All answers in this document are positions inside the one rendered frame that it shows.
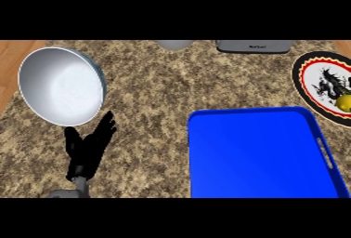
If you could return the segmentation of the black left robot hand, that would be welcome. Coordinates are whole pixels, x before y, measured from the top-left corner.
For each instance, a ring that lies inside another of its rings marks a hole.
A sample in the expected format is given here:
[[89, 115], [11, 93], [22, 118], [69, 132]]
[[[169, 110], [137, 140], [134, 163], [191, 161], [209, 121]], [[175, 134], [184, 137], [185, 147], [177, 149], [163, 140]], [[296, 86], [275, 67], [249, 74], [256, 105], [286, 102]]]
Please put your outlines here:
[[94, 131], [81, 138], [72, 126], [64, 128], [66, 153], [69, 156], [66, 179], [91, 179], [103, 158], [104, 150], [116, 131], [113, 114], [107, 112]]

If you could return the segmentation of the blue tray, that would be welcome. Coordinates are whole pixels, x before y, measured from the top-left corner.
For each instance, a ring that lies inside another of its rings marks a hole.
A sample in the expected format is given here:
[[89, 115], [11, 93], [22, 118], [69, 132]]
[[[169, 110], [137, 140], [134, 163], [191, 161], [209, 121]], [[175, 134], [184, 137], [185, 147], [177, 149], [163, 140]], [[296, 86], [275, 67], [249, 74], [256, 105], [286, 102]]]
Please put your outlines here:
[[187, 142], [191, 197], [349, 196], [303, 107], [196, 111], [187, 119]]

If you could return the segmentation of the black-rimmed dragon print plate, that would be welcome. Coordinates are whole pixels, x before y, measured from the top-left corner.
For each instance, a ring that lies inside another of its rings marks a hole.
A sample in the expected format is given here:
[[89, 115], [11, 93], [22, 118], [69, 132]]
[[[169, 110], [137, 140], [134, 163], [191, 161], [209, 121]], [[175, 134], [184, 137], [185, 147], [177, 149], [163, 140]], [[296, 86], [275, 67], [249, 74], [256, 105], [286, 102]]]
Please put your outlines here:
[[334, 124], [351, 127], [351, 112], [336, 107], [336, 99], [351, 95], [351, 59], [337, 53], [312, 51], [292, 66], [292, 81], [303, 102]]

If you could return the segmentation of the yellow lemon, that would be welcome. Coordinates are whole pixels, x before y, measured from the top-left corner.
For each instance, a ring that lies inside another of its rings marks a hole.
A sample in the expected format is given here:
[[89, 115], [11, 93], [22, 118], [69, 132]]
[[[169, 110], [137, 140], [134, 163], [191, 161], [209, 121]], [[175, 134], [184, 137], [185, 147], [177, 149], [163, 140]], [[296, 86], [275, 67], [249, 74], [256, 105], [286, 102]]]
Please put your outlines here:
[[343, 112], [351, 112], [351, 95], [342, 95], [336, 99], [336, 107]]

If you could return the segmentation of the white bowl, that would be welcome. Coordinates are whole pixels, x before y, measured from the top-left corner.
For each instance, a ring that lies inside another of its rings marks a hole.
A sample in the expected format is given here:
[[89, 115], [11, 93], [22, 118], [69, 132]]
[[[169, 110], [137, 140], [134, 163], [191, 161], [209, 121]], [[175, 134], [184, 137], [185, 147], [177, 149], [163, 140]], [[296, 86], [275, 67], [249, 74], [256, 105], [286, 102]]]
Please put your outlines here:
[[78, 50], [57, 46], [33, 50], [19, 66], [17, 86], [30, 110], [54, 125], [85, 124], [103, 107], [104, 74]]

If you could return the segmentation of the grey rounded object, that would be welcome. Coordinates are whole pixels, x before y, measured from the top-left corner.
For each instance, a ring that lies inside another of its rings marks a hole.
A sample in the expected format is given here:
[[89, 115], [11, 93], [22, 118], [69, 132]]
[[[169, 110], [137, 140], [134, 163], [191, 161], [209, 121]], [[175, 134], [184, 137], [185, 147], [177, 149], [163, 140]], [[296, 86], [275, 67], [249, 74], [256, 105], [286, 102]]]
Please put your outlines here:
[[157, 40], [156, 43], [166, 50], [181, 50], [191, 45], [193, 41], [191, 40]]

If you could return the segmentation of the dark grey appliance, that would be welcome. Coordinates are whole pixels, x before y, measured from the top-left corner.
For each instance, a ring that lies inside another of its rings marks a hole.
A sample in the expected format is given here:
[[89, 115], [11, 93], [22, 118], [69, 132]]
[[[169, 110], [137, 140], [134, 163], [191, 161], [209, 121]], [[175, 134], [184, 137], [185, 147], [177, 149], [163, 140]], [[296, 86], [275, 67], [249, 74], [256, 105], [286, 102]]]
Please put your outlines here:
[[293, 45], [293, 40], [216, 40], [216, 49], [225, 53], [281, 54]]

